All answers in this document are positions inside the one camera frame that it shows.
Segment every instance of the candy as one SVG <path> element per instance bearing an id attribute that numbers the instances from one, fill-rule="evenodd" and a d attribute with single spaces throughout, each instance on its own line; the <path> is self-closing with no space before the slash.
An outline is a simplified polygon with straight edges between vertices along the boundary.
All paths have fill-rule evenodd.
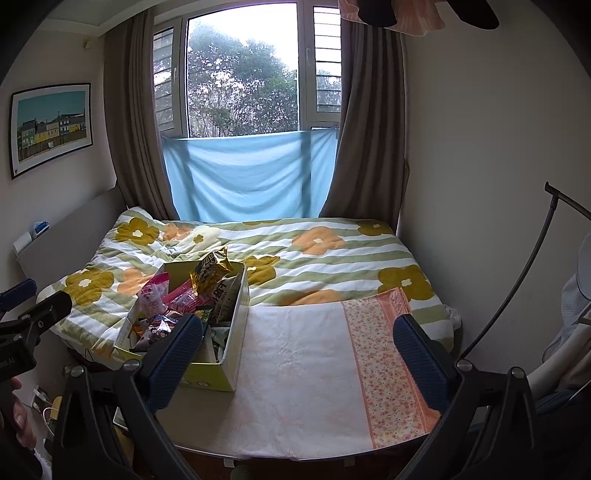
<path id="1" fill-rule="evenodd" d="M 147 352 L 153 344 L 173 331 L 174 326 L 177 323 L 177 319 L 167 317 L 165 315 L 154 315 L 150 319 L 150 325 L 138 340 L 135 346 L 129 349 L 130 352 L 140 353 Z"/>
<path id="2" fill-rule="evenodd" d="M 168 272 L 163 272 L 153 276 L 138 292 L 138 301 L 146 317 L 166 312 L 162 297 L 168 293 L 168 283 Z"/>
<path id="3" fill-rule="evenodd" d="M 195 293 L 190 279 L 164 296 L 162 301 L 180 313 L 193 313 L 200 306 L 213 304 L 212 299 L 205 293 Z"/>

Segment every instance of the metal screw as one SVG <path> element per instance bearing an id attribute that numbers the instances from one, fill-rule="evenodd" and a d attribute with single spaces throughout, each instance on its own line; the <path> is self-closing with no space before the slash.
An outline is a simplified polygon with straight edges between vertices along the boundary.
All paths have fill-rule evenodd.
<path id="1" fill-rule="evenodd" d="M 132 372 L 134 370 L 137 370 L 138 368 L 139 368 L 139 360 L 136 360 L 135 358 L 132 358 L 131 360 L 127 360 L 123 364 L 123 370 L 125 370 L 127 372 Z"/>
<path id="2" fill-rule="evenodd" d="M 74 368 L 72 368 L 70 375 L 73 376 L 74 378 L 78 378 L 83 373 L 84 373 L 84 367 L 82 365 L 76 365 Z"/>
<path id="3" fill-rule="evenodd" d="M 511 375 L 513 375 L 515 378 L 524 378 L 525 372 L 519 367 L 513 367 L 511 369 Z"/>
<path id="4" fill-rule="evenodd" d="M 472 370 L 472 364 L 464 358 L 457 361 L 456 367 L 458 370 L 461 370 L 462 372 L 469 372 L 470 370 Z"/>

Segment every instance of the tree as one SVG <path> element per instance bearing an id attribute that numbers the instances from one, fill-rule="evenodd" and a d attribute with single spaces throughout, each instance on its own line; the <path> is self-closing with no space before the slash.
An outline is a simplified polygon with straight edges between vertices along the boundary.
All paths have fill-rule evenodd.
<path id="1" fill-rule="evenodd" d="M 298 128 L 297 71 L 274 48 L 246 45 L 198 25 L 187 48 L 187 109 L 192 137 L 228 137 Z"/>

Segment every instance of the gold snack bag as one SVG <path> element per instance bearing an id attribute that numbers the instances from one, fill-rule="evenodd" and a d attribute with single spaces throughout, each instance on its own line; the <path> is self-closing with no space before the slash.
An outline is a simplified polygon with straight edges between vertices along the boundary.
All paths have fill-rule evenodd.
<path id="1" fill-rule="evenodd" d="M 232 270 L 227 247 L 208 253 L 190 274 L 193 290 L 197 294 L 210 290 Z"/>

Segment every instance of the black cable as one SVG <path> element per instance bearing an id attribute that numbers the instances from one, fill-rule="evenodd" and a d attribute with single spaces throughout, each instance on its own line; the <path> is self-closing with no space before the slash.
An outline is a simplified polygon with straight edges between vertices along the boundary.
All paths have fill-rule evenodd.
<path id="1" fill-rule="evenodd" d="M 559 194 L 558 190 L 556 190 L 556 193 L 552 194 L 552 201 L 550 202 L 550 210 L 548 211 L 548 215 L 546 216 L 546 221 L 544 222 L 544 226 L 542 227 L 542 231 L 540 232 L 540 236 L 538 237 L 538 241 L 535 243 L 535 247 L 532 250 L 527 263 L 525 264 L 525 267 L 524 267 L 523 271 L 521 272 L 521 275 L 519 276 L 519 278 L 515 282 L 515 285 L 513 285 L 513 288 L 511 289 L 511 291 L 507 295 L 507 298 L 505 299 L 505 301 L 501 304 L 499 309 L 496 311 L 496 313 L 491 318 L 490 322 L 488 322 L 486 324 L 486 326 L 482 329 L 482 331 L 478 334 L 478 336 L 474 339 L 474 341 L 468 346 L 468 348 L 466 348 L 462 352 L 462 354 L 460 355 L 460 358 L 464 358 L 466 355 L 468 355 L 472 351 L 472 349 L 478 344 L 478 342 L 480 342 L 480 340 L 482 340 L 482 337 L 484 337 L 486 335 L 486 333 L 491 329 L 491 327 L 495 324 L 495 322 L 501 316 L 501 313 L 503 313 L 503 311 L 505 310 L 507 305 L 509 305 L 509 302 L 513 299 L 513 296 L 515 295 L 515 293 L 517 292 L 517 290 L 521 286 L 521 283 L 523 282 L 525 276 L 530 271 L 530 268 L 531 268 L 532 264 L 534 263 L 534 260 L 535 260 L 536 256 L 538 255 L 538 252 L 540 251 L 540 247 L 542 246 L 542 242 L 544 242 L 544 238 L 546 237 L 546 234 L 548 233 L 548 228 L 550 227 L 550 222 L 552 221 L 552 217 L 554 216 L 554 212 L 556 211 L 556 206 L 558 205 L 558 197 L 559 197 L 558 194 Z"/>

